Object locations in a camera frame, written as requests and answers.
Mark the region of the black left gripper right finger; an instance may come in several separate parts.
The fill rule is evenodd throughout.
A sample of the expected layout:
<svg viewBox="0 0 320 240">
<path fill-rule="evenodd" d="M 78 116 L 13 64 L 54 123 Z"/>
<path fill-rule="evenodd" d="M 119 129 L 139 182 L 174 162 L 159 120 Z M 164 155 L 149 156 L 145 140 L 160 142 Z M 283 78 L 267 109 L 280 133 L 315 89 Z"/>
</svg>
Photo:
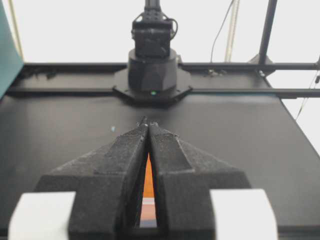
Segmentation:
<svg viewBox="0 0 320 240">
<path fill-rule="evenodd" d="M 148 127 L 157 226 L 169 240 L 212 240 L 210 190 L 249 189 L 246 173 L 156 122 Z"/>
</svg>

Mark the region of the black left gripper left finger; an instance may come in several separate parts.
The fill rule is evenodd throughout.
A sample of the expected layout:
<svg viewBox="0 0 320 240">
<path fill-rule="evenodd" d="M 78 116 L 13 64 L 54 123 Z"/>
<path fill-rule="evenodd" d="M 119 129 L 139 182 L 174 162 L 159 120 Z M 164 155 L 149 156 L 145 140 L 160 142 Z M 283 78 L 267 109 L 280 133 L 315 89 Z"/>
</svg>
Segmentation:
<svg viewBox="0 0 320 240">
<path fill-rule="evenodd" d="M 113 142 L 41 176 L 36 193 L 76 193 L 67 227 L 69 239 L 114 240 L 122 231 L 140 225 L 148 129 L 143 117 Z"/>
</svg>

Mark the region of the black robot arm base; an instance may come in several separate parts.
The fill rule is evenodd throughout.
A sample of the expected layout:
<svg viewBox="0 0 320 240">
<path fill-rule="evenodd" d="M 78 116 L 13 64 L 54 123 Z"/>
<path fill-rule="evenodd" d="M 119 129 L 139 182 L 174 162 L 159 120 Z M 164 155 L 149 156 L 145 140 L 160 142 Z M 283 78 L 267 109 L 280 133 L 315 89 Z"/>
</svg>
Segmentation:
<svg viewBox="0 0 320 240">
<path fill-rule="evenodd" d="M 171 48 L 177 31 L 177 21 L 163 13 L 160 1 L 145 1 L 144 11 L 132 22 L 135 47 L 128 53 L 127 68 L 115 73 L 113 90 L 145 105 L 168 105 L 189 94 L 191 74 L 179 68 Z"/>
</svg>

